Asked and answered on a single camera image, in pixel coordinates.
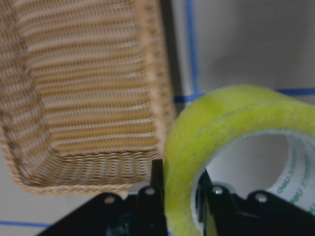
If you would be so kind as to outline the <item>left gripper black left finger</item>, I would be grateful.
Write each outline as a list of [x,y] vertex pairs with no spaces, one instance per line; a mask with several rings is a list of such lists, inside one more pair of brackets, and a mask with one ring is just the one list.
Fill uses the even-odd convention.
[[125,199],[114,193],[93,197],[41,236],[165,236],[163,161],[152,161],[151,180]]

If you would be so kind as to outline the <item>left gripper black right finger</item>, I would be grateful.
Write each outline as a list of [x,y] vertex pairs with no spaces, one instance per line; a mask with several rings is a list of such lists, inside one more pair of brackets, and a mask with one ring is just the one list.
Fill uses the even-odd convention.
[[198,223],[204,236],[313,236],[315,217],[276,195],[253,191],[246,198],[229,185],[198,181]]

